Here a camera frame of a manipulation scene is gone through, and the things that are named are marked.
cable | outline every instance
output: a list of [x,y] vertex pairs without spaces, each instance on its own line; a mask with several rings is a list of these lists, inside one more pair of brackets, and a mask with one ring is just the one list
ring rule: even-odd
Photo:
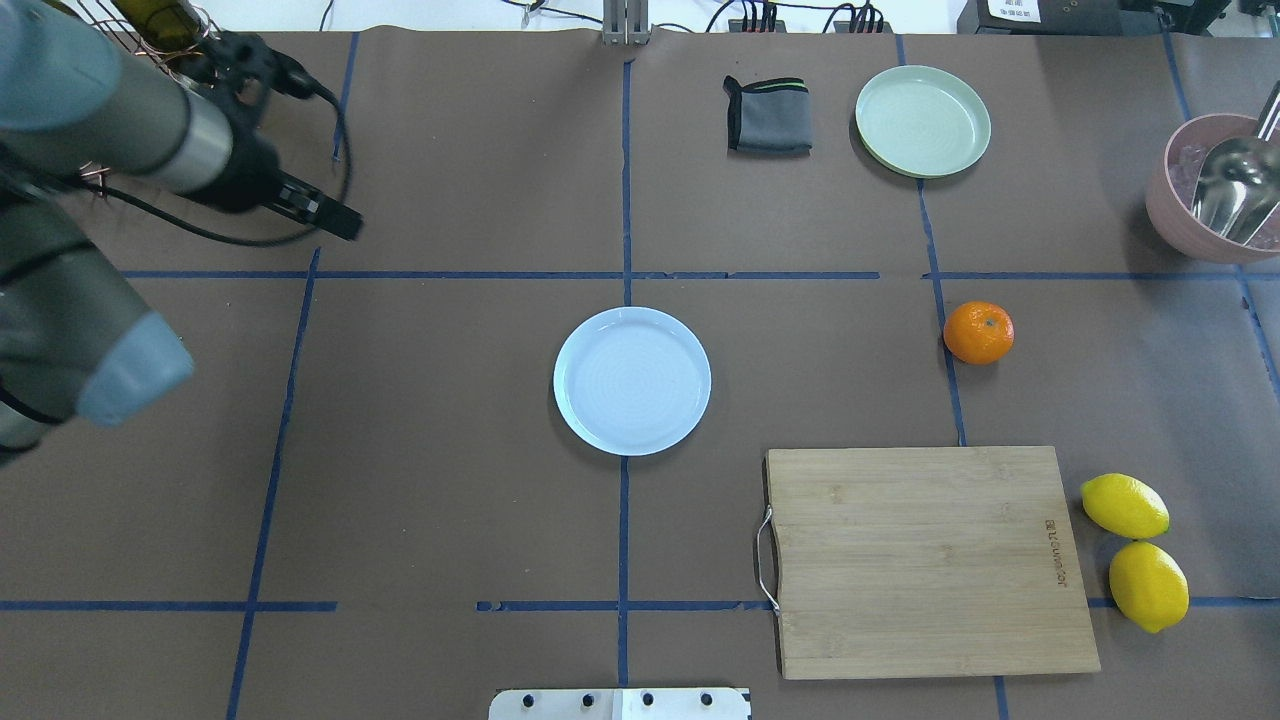
[[324,23],[329,19],[329,10],[333,10],[333,3],[334,0],[329,0],[329,4],[325,5],[324,14],[320,15],[320,29],[324,29]]
[[884,13],[877,10],[876,5],[872,5],[872,0],[867,0],[858,8],[858,28],[850,26],[849,32],[884,32]]
[[[315,92],[316,96],[319,96],[321,100],[333,105],[333,110],[338,115],[338,132],[342,135],[342,155],[343,155],[342,188],[338,191],[338,202],[346,204],[347,191],[351,187],[351,135],[347,132],[347,117],[342,109],[342,102],[339,102],[338,99],[334,97],[333,92],[330,92],[328,87],[320,86],[317,83]],[[307,225],[306,228],[293,234],[287,234],[284,237],[276,237],[270,240],[246,240],[239,237],[228,237],[225,234],[219,234],[212,231],[201,228],[198,225],[193,225],[187,220],[178,218],[177,215],[173,215],[170,213],[166,213],[156,208],[155,205],[151,205],[150,202],[142,200],[141,197],[134,197],[133,195],[124,192],[123,190],[116,190],[109,186],[99,187],[83,181],[76,182],[74,184],[77,187],[81,187],[82,190],[88,190],[91,192],[99,192],[110,197],[115,197],[122,202],[125,202],[145,213],[155,215],[156,218],[160,218],[161,220],[172,225],[177,225],[178,228],[184,229],[192,234],[197,234],[206,240],[212,240],[214,242],[221,242],[224,245],[236,245],[238,247],[279,247],[282,245],[289,245],[291,242],[297,242],[320,229],[316,225]]]
[[[724,9],[728,8],[732,4],[733,4],[733,0],[724,0],[724,3],[722,3],[721,6],[716,9],[716,14],[712,15],[710,22],[707,23],[707,29],[704,29],[703,32],[710,32],[712,28],[716,27],[716,20],[719,18],[721,13],[723,13]],[[742,17],[746,17],[746,8],[745,6],[742,8]]]
[[517,0],[499,0],[499,1],[507,5],[515,5],[516,8],[526,8],[530,12],[541,10],[544,13],[556,13],[557,15],[564,15],[567,18],[577,18],[580,20],[586,20],[589,23],[600,23],[602,26],[604,24],[604,20],[602,20],[600,18],[593,18],[590,15],[580,15],[570,10],[561,10],[559,8],[548,8],[547,5],[539,5],[538,3],[518,3]]
[[[774,3],[773,0],[740,0],[742,3],[742,32],[774,32],[778,27],[778,8],[805,8],[809,10],[833,10],[829,5],[826,8],[819,8],[817,5],[792,5],[787,3]],[[723,13],[735,0],[724,0],[716,13],[712,15],[710,22],[707,23],[707,29],[703,32],[710,32],[716,27],[716,20],[719,19],[721,13]],[[748,18],[746,4],[751,4],[750,18]],[[762,3],[764,5],[764,13],[760,15],[755,14],[755,4]]]
[[852,3],[841,3],[840,5],[836,5],[836,9],[832,10],[829,15],[827,15],[827,24],[822,26],[823,33],[826,33],[827,29],[831,28],[831,23],[836,20],[836,13],[845,9],[849,10],[849,32],[854,31],[854,20],[858,19],[858,8],[855,8]]

plate rim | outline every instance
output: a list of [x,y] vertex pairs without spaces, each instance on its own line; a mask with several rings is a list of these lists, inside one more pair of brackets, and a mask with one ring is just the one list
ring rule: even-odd
[[[663,445],[660,447],[645,448],[644,452],[623,452],[622,451],[623,448],[621,447],[620,443],[611,441],[609,438],[603,438],[596,433],[591,432],[590,429],[588,429],[586,425],[582,424],[581,419],[577,416],[577,413],[573,411],[573,405],[568,397],[570,393],[566,387],[567,386],[566,377],[570,368],[570,363],[572,361],[567,354],[570,343],[576,337],[584,336],[589,332],[598,332],[599,329],[603,329],[603,328],[595,328],[595,325],[598,325],[602,319],[612,316],[617,316],[620,322],[626,320],[628,318],[655,319],[658,320],[658,323],[650,323],[650,324],[654,324],[655,327],[662,327],[664,329],[675,329],[678,336],[685,336],[687,341],[691,341],[690,347],[698,350],[698,356],[695,357],[695,361],[700,361],[700,369],[705,369],[707,389],[705,392],[699,393],[699,407],[698,413],[692,415],[692,423],[689,425],[687,429],[685,429],[680,434],[680,437],[675,438],[669,443]],[[707,356],[707,348],[703,347],[701,341],[698,338],[694,331],[691,331],[689,325],[682,323],[675,315],[663,313],[662,310],[654,307],[645,307],[640,305],[623,305],[618,307],[609,307],[608,310],[602,310],[579,323],[579,325],[575,327],[573,331],[564,338],[564,342],[561,343],[561,348],[556,355],[556,365],[552,369],[552,391],[553,395],[556,396],[556,406],[559,410],[561,416],[564,419],[564,423],[570,427],[571,430],[573,430],[573,434],[576,434],[579,438],[581,438],[591,447],[595,447],[596,450],[602,450],[612,455],[618,455],[621,457],[641,457],[645,455],[662,452],[663,450],[673,447],[675,445],[680,443],[682,439],[689,437],[689,434],[694,432],[694,428],[696,428],[699,423],[701,423],[703,416],[707,414],[707,407],[710,404],[712,383],[713,378],[712,378],[710,359]]]
[[[977,149],[977,151],[973,154],[973,156],[969,158],[968,161],[965,161],[959,168],[950,169],[950,170],[947,170],[945,173],[923,173],[920,170],[914,170],[914,169],[910,169],[910,168],[899,167],[899,165],[896,165],[896,164],[888,161],[888,160],[886,160],[878,151],[876,151],[872,147],[870,142],[868,142],[867,135],[863,132],[863,111],[864,111],[864,108],[867,105],[868,91],[876,91],[878,87],[884,86],[886,83],[892,82],[892,76],[901,74],[901,73],[908,72],[908,70],[914,72],[914,73],[923,73],[925,76],[933,76],[933,78],[950,78],[951,81],[959,83],[960,87],[964,87],[965,90],[968,90],[968,92],[972,94],[972,99],[969,99],[969,100],[977,102],[977,105],[973,105],[972,102],[965,102],[965,99],[959,99],[957,97],[956,100],[961,101],[966,106],[970,106],[972,109],[982,110],[982,115],[986,118],[986,123],[984,123],[986,124],[986,132],[983,133],[982,142],[978,143],[980,146]],[[959,76],[956,76],[954,73],[948,73],[947,70],[943,70],[942,68],[934,68],[933,65],[895,65],[892,68],[887,68],[887,69],[883,69],[883,70],[876,73],[872,77],[872,79],[867,81],[867,83],[863,85],[861,90],[858,91],[858,99],[854,101],[854,123],[858,126],[858,138],[863,142],[863,147],[867,149],[867,151],[872,155],[872,158],[874,158],[878,163],[881,163],[886,168],[888,168],[888,169],[891,169],[891,170],[893,170],[893,172],[896,172],[899,174],[904,174],[904,176],[918,178],[918,179],[936,179],[936,178],[943,178],[943,177],[947,177],[947,176],[954,176],[956,173],[964,172],[964,170],[972,168],[978,160],[980,160],[982,156],[987,154],[987,149],[991,146],[992,123],[991,123],[991,110],[987,108],[987,102],[982,99],[980,95],[978,95],[978,91],[974,90],[972,85],[969,85],[968,82],[965,82],[964,78],[961,78],[961,77],[959,77]],[[979,128],[974,127],[973,129],[977,132]]]

black cable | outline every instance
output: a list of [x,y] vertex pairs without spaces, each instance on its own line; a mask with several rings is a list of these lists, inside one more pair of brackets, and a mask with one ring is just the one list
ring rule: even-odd
[[581,15],[579,13],[572,13],[570,10],[561,10],[559,8],[548,8],[545,4],[540,5],[538,3],[518,3],[517,0],[499,0],[499,1],[507,5],[515,5],[516,8],[527,8],[530,12],[541,10],[544,13],[556,13],[557,15],[564,15],[567,18],[577,18],[580,20],[586,20],[590,23],[600,23],[602,26],[604,24],[604,20],[602,20],[600,18]]
[[712,15],[710,22],[707,23],[707,29],[704,29],[703,32],[710,32],[712,28],[716,27],[716,20],[719,18],[721,13],[723,13],[724,9],[732,4],[733,0],[724,0],[723,3],[721,3],[721,6],[716,9],[716,14]]
[[884,13],[877,10],[876,5],[872,5],[872,0],[867,0],[858,8],[858,28],[850,27],[849,32],[863,35],[884,32]]
[[320,29],[324,29],[324,23],[329,19],[329,10],[333,10],[333,3],[334,0],[329,0],[329,4],[325,5],[324,14],[320,15]]
[[831,5],[800,5],[796,3],[774,3],[780,8],[797,8],[800,10],[835,10]]
[[[339,102],[338,99],[334,97],[333,92],[330,92],[328,87],[319,86],[316,87],[315,92],[316,96],[319,96],[321,100],[333,105],[333,110],[338,115],[338,132],[342,135],[342,154],[344,165],[342,170],[342,188],[338,191],[338,202],[346,205],[347,191],[351,188],[351,135],[347,132],[347,117],[346,113],[342,110],[342,102]],[[201,228],[198,225],[193,225],[187,220],[178,218],[177,215],[173,215],[170,213],[166,213],[156,208],[155,205],[151,205],[150,202],[142,200],[141,197],[134,197],[133,195],[124,192],[123,190],[116,190],[109,186],[99,187],[96,184],[90,184],[83,181],[77,183],[77,186],[83,190],[88,190],[91,192],[99,192],[110,197],[115,197],[122,202],[125,202],[145,213],[155,215],[156,218],[160,218],[161,220],[172,225],[177,225],[178,228],[184,229],[192,234],[197,234],[206,240],[212,240],[214,242],[221,242],[224,245],[236,245],[238,247],[279,247],[282,245],[289,245],[291,242],[297,242],[320,229],[316,225],[307,225],[306,228],[293,234],[287,234],[284,237],[276,237],[270,240],[246,240],[239,237],[228,237],[225,234],[219,234],[212,231]]]
[[831,23],[836,22],[836,14],[841,10],[849,10],[849,32],[854,32],[854,20],[856,19],[858,8],[852,3],[841,3],[836,5],[836,9],[827,15],[827,24],[822,26],[822,32],[826,33],[831,28]]

gray cloth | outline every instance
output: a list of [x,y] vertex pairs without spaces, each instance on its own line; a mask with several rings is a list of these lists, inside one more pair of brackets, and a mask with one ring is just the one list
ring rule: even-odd
[[739,152],[801,155],[813,149],[809,88],[799,78],[739,85],[724,77],[728,100],[728,146]]

pink bowl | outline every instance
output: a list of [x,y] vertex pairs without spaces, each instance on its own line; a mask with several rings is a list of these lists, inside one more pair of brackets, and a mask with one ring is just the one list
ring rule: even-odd
[[[1257,118],[1248,115],[1201,115],[1183,123],[1169,138],[1165,152],[1156,164],[1156,172],[1147,183],[1147,215],[1165,242],[1185,255],[1210,263],[1243,265],[1280,258],[1280,246],[1270,250],[1245,247],[1204,227],[1196,215],[1192,215],[1187,205],[1183,205],[1170,176],[1170,169],[1178,164],[1184,147],[1199,146],[1208,151],[1229,137],[1253,133],[1256,123]],[[1258,232],[1280,233],[1280,213],[1272,213]]]

